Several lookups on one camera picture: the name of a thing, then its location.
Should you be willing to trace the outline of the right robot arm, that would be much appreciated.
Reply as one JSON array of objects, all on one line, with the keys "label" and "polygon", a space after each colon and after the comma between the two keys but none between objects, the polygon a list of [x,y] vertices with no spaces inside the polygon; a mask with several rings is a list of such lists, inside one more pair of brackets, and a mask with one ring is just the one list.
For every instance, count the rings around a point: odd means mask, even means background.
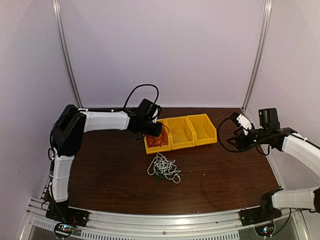
[{"label": "right robot arm", "polygon": [[[290,127],[282,128],[276,108],[258,111],[260,128],[255,128],[244,114],[233,112],[227,120],[232,121],[237,130],[227,143],[233,146],[233,153],[244,153],[259,145],[277,149],[300,161],[316,175],[320,174],[320,148],[302,137]],[[320,188],[276,190],[265,195],[265,203],[256,210],[259,220],[268,220],[276,209],[303,209],[318,213],[320,211]]]}]

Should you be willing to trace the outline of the right circuit board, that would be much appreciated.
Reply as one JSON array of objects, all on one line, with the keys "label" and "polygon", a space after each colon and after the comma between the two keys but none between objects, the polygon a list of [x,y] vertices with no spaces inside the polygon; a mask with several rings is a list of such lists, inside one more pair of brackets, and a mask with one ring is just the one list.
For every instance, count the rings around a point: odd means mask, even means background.
[{"label": "right circuit board", "polygon": [[262,238],[267,238],[274,234],[275,225],[273,223],[268,223],[265,225],[257,225],[254,227],[255,233]]}]

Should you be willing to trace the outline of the yellow three-compartment bin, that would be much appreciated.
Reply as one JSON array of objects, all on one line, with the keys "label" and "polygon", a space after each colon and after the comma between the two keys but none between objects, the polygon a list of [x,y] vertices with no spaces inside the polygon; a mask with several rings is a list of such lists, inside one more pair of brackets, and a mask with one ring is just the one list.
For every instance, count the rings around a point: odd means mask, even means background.
[{"label": "yellow three-compartment bin", "polygon": [[217,130],[205,113],[158,119],[162,123],[159,137],[146,135],[146,154],[193,148],[218,142]]}]

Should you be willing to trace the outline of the left aluminium frame post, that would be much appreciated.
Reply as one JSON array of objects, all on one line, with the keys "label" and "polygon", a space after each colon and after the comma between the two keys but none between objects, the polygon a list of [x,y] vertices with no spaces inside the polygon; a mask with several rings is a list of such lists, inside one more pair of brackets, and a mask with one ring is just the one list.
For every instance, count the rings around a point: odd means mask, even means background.
[{"label": "left aluminium frame post", "polygon": [[58,35],[59,44],[60,44],[61,53],[62,53],[62,59],[63,59],[63,63],[65,66],[66,73],[67,73],[68,81],[69,81],[69,84],[71,87],[71,92],[74,97],[76,106],[82,108],[83,103],[81,101],[80,93],[78,90],[78,86],[77,86],[77,83],[75,80],[74,71],[72,68],[70,54],[68,51],[67,39],[66,39],[66,35],[65,35],[65,30],[64,30],[63,16],[62,16],[62,12],[61,12],[60,1],[53,0],[52,6],[53,6],[53,14],[54,14],[55,22],[56,22],[57,35]]}]

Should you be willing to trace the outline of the aluminium front rail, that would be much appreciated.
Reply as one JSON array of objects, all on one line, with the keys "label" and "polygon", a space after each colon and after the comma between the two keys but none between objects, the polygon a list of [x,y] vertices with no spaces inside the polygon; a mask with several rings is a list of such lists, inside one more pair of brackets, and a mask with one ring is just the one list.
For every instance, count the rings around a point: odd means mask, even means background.
[{"label": "aluminium front rail", "polygon": [[[32,198],[23,216],[18,240],[59,240],[59,222],[46,218],[48,203]],[[137,215],[86,210],[85,226],[77,226],[66,240],[311,240],[301,211],[282,210],[273,222],[244,226],[240,209],[183,215]],[[259,236],[258,229],[274,223],[276,235]]]}]

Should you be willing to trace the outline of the aluminium frame post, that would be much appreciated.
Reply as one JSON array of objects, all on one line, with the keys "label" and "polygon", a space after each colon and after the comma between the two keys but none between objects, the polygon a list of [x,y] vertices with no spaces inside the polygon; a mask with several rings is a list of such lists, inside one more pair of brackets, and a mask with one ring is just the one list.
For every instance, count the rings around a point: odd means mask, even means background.
[{"label": "aluminium frame post", "polygon": [[70,54],[68,51],[67,39],[66,39],[66,35],[65,35],[65,30],[64,30],[63,16],[62,16],[62,12],[61,12],[60,1],[53,0],[52,6],[53,6],[53,14],[54,14],[55,22],[56,22],[57,35],[58,35],[59,44],[60,44],[61,53],[62,53],[62,59],[63,59],[63,63],[65,66],[66,73],[67,73],[68,81],[69,81],[69,84],[71,87],[71,92],[74,97],[76,106],[82,108],[83,103],[81,101],[80,93],[78,90],[78,86],[77,86],[77,83],[75,80],[74,71],[72,68]]},{"label": "aluminium frame post", "polygon": [[257,50],[256,50],[256,55],[255,55],[255,60],[248,84],[248,88],[245,94],[245,98],[243,101],[242,105],[242,111],[245,112],[247,111],[250,100],[253,94],[254,86],[255,83],[258,79],[258,74],[259,70],[261,67],[262,59],[263,59],[263,54],[269,34],[269,29],[270,29],[270,24],[271,24],[271,18],[272,18],[272,0],[265,0],[264,1],[264,9],[263,9],[263,14],[262,14],[262,22],[261,22],[261,28],[260,28],[260,34],[259,34],[259,40],[258,40],[258,45],[257,45]]}]

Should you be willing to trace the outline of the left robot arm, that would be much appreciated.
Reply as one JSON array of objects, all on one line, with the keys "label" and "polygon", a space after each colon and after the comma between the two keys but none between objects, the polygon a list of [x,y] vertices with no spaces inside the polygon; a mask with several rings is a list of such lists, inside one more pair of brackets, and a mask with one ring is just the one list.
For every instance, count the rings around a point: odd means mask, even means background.
[{"label": "left robot arm", "polygon": [[68,186],[72,163],[81,149],[84,133],[119,130],[159,137],[163,127],[158,122],[161,112],[162,107],[148,99],[143,99],[136,108],[124,106],[107,111],[67,105],[49,135],[49,204],[53,215],[61,222],[72,218]]}]

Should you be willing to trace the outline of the right aluminium frame post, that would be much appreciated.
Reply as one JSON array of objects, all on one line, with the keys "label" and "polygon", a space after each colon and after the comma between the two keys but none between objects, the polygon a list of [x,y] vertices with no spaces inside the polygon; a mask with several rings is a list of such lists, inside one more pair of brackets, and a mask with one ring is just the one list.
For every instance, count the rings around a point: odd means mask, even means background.
[{"label": "right aluminium frame post", "polygon": [[250,100],[253,94],[254,86],[255,83],[258,79],[258,74],[259,70],[261,67],[262,59],[263,59],[263,54],[269,34],[269,29],[270,29],[270,24],[271,24],[271,18],[272,18],[272,0],[265,0],[264,1],[264,9],[263,9],[263,14],[262,14],[262,22],[261,22],[261,28],[260,28],[260,34],[259,34],[259,40],[258,40],[258,45],[257,45],[257,50],[256,50],[256,55],[255,55],[255,60],[248,84],[248,88],[245,94],[245,98],[243,101],[242,105],[242,111],[245,112],[247,111]]}]

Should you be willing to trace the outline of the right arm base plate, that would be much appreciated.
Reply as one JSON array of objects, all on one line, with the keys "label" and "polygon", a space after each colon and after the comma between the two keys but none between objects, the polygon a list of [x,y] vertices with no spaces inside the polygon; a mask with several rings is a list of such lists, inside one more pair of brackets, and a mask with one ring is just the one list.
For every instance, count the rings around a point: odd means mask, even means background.
[{"label": "right arm base plate", "polygon": [[239,211],[239,218],[243,227],[272,222],[281,216],[282,212],[280,209],[273,208],[272,210],[266,210],[260,206],[250,209],[243,208]]}]

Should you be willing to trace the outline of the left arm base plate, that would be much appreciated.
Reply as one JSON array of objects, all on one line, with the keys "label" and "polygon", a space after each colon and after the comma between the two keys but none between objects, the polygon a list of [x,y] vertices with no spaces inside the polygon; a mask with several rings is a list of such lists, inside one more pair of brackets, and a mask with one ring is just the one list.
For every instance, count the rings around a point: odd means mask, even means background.
[{"label": "left arm base plate", "polygon": [[48,210],[45,217],[72,226],[86,227],[89,212],[75,208],[69,208],[66,213],[61,215],[57,210]]}]

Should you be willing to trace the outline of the circuit board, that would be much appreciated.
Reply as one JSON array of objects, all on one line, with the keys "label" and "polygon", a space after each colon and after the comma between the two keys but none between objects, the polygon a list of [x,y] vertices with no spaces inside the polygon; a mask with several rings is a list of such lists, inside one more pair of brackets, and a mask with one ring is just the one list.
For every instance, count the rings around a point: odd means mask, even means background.
[{"label": "circuit board", "polygon": [[275,225],[273,223],[268,223],[265,225],[257,225],[254,227],[255,233],[262,238],[267,238],[274,234]]},{"label": "circuit board", "polygon": [[77,227],[67,223],[59,222],[53,228],[53,233],[60,239],[70,237]]}]

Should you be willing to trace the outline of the left circuit board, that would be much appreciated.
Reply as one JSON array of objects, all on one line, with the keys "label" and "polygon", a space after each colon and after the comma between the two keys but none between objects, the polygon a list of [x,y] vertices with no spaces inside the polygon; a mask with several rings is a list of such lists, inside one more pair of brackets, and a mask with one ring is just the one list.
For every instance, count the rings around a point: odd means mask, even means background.
[{"label": "left circuit board", "polygon": [[53,228],[53,233],[60,239],[70,237],[77,227],[67,223],[59,222]]}]

